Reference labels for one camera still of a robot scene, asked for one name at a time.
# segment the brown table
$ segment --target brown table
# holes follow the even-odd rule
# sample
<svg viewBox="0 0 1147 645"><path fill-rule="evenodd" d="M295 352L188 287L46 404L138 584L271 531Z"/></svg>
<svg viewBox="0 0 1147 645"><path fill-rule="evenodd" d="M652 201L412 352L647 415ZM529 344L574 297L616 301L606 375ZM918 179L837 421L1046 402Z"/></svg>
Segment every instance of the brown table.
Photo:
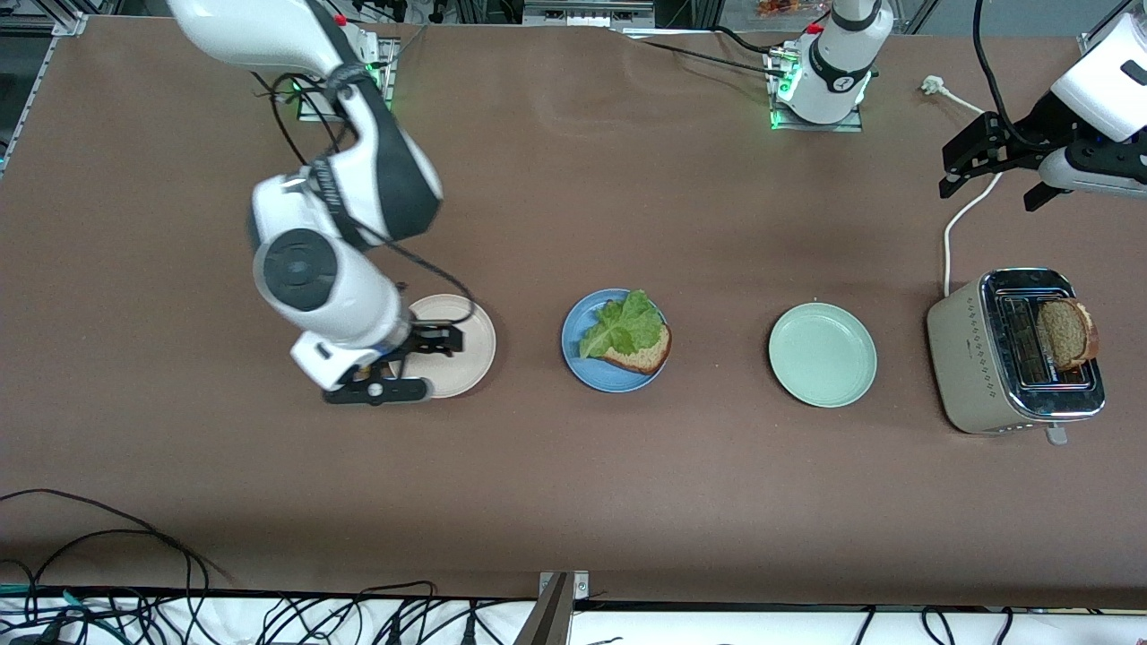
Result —
<svg viewBox="0 0 1147 645"><path fill-rule="evenodd" d="M989 49L1016 115L1076 57L1067 39ZM941 232L986 180L938 199L969 115L916 86L939 73L988 106L985 84L965 39L892 38L880 68L863 134L774 132L749 72L604 30L429 29L396 112L447 201L411 247L477 294L498 359L458 399L333 407L250 278L251 186L296 166L253 80L171 21L93 18L0 182L0 489L116 505L243 588L524 596L538 570L582 568L610 598L1142 606L1144 203L1029 215L1036 178L1015 172L960 224L958 282L1014 265L1074 281L1108 391L1067 448L960 434L923 318ZM372 257L415 297L447 290ZM582 386L557 347L569 308L615 286L647 289L674 333L664 373L624 396ZM814 298L880 352L845 409L796 402L763 359L772 322ZM50 499L0 518L0 550L26 558L118 526ZM45 582L182 584L170 552L109 539Z"/></svg>

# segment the bread crust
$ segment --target bread crust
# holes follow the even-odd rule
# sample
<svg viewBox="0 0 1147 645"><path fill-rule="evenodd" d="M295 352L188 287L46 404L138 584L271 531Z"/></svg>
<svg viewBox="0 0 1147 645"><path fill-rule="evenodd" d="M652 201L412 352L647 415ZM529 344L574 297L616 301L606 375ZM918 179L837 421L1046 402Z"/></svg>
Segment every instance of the bread crust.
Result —
<svg viewBox="0 0 1147 645"><path fill-rule="evenodd" d="M661 370L661 366L664 365L666 360L669 360L669 352L673 349L673 331L669 328L669 325L665 325L665 333L669 334L669 342L665 343L665 351L661 352L661 360L658 360L657 364L650 367L649 370L634 370L633 367L624 365L619 360L609 358L607 356L601 357L601 359L615 367L621 367L626 372L634 372L638 374L645 374L646 376L653 376L654 374L657 373L658 370Z"/></svg>
<svg viewBox="0 0 1147 645"><path fill-rule="evenodd" d="M1087 308L1079 301L1076 298L1063 298L1063 302L1071 305L1076 316L1079 317L1079 324L1083 325L1083 328L1087 334L1087 342L1084 344L1083 353L1072 358L1066 366L1058 366L1060 370L1067 371L1075 370L1076 367L1099 356L1099 329L1095 327L1095 322L1091 319L1091 313L1087 312Z"/></svg>

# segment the robotic arm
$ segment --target robotic arm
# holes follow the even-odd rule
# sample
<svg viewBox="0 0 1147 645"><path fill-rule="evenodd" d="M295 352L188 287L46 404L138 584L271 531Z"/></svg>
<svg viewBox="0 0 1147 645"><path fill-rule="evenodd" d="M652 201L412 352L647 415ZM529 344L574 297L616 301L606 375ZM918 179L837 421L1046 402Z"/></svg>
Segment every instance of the robotic arm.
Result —
<svg viewBox="0 0 1147 645"><path fill-rule="evenodd" d="M947 199L968 179L1039 171L1033 211L1072 191L1147 199L1147 6L1121 15L1014 125L984 112L944 146Z"/></svg>
<svg viewBox="0 0 1147 645"><path fill-rule="evenodd" d="M460 351L445 322L412 322L362 252L423 233L442 201L429 160L399 127L344 30L315 0L169 0L184 33L221 62L326 79L358 142L255 187L248 230L263 297L303 335L291 356L331 403L422 401L421 379L383 379L381 359Z"/></svg>
<svg viewBox="0 0 1147 645"><path fill-rule="evenodd" d="M798 38L796 64L777 99L814 124L838 123L863 99L876 60L892 31L885 0L836 0L824 31Z"/></svg>

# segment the sandwich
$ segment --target sandwich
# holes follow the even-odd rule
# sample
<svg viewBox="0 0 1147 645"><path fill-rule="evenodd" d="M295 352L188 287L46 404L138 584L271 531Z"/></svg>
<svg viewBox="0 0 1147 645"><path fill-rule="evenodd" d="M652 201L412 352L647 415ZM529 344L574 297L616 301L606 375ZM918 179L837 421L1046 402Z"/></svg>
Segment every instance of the sandwich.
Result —
<svg viewBox="0 0 1147 645"><path fill-rule="evenodd" d="M596 311L578 352L638 374L656 374L669 358L673 335L646 293L630 292L624 301L609 301Z"/></svg>

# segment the bread slice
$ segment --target bread slice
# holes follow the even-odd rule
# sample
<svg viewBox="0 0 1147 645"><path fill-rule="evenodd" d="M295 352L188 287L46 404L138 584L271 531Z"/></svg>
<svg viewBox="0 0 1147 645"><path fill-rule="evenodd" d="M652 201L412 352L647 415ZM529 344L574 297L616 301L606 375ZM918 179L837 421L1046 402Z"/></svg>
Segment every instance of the bread slice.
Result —
<svg viewBox="0 0 1147 645"><path fill-rule="evenodd" d="M1052 359L1060 372L1075 370L1099 353L1099 331L1091 314L1075 298L1062 298L1039 305L1041 339L1051 343Z"/></svg>
<svg viewBox="0 0 1147 645"><path fill-rule="evenodd" d="M669 332L669 326L662 325L661 339L651 348L641 349L633 353L619 353L616 349L610 348L601 359L622 370L651 376L665 364L665 359L669 358L669 349L672 344L673 335Z"/></svg>

